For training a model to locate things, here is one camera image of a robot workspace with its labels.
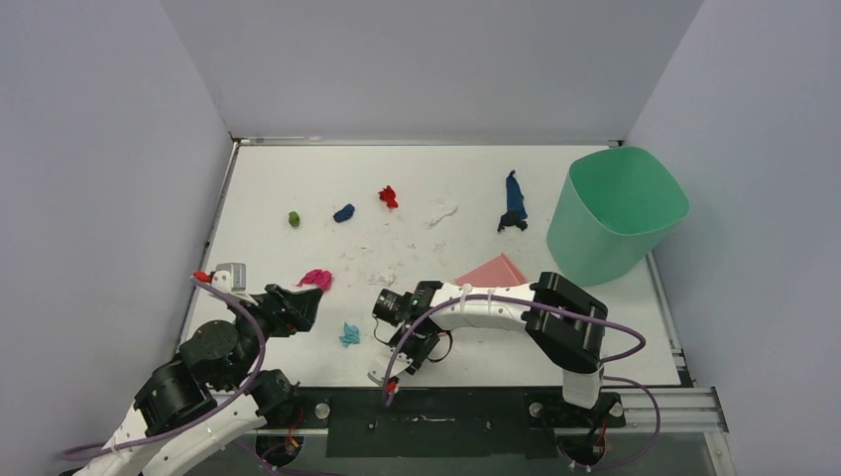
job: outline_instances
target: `white wall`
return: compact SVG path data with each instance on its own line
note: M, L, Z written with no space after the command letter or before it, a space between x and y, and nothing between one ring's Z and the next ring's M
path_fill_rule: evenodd
M620 139L701 0L162 0L235 136Z
M657 249L741 475L841 473L841 2L706 0L629 142L693 210Z
M58 474L172 356L230 140L157 0L0 5L0 461Z

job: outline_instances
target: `magenta cloth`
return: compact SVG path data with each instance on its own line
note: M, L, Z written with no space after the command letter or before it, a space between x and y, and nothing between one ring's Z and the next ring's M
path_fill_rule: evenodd
M303 278L298 281L298 286L316 285L322 291L330 291L330 285L333 284L333 275L325 270L312 270L303 275Z

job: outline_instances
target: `white table surface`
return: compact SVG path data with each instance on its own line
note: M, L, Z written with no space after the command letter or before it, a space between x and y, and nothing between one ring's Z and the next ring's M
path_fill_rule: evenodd
M372 387L368 363L382 344L371 335L371 308L381 286L373 274L396 275L389 286L400 294L422 280L453 281L506 253L530 281L557 271L545 245L569 165L594 146L307 146L242 147L209 249L208 270L217 263L242 262L248 292L267 283L287 289L309 270L333 273L333 287L321 299L309 333L271 339L265 369L280 368L303 386ZM529 229L497 233L506 211L505 177L517 170ZM389 210L377 192L391 185L400 207ZM429 228L437 200L458 211ZM353 218L335 223L332 214L352 203ZM288 212L300 215L293 229ZM646 385L678 384L661 312L644 262L613 282L587 289L609 309L608 319L642 332L640 353L608 363L607 375ZM202 294L190 315L187 336L213 319L232 320L219 301ZM343 348L344 322L359 326L362 342ZM392 328L381 324L378 336ZM402 385L561 385L561 371L526 334L458 329L451 354L425 363ZM445 346L445 339L439 344ZM608 330L602 355L629 348L635 340Z

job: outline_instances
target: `dark blue cloth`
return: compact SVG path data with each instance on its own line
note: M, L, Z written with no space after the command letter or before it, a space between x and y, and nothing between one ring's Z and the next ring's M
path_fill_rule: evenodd
M353 212L356 211L356 208L353 207L350 203L344 205L344 208L341 210L333 213L333 219L336 220L336 223L341 223L342 221L347 221L353 216Z
M526 214L526 207L523 205L523 193L520 191L520 184L514 178L514 172L508 174L505 179L505 192L507 195L508 211L517 213L521 220L529 218Z

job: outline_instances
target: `metal bolt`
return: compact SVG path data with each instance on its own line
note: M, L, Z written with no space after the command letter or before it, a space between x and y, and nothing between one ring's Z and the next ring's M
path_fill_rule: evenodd
M534 418L537 418L541 415L543 411L543 405L540 402L534 402L533 404L529 405L529 415Z
M325 419L330 415L330 405L318 404L315 406L315 416L319 419Z
M621 417L622 414L625 412L625 409L622 408L622 404L615 404L613 407L610 408L609 414L613 417Z

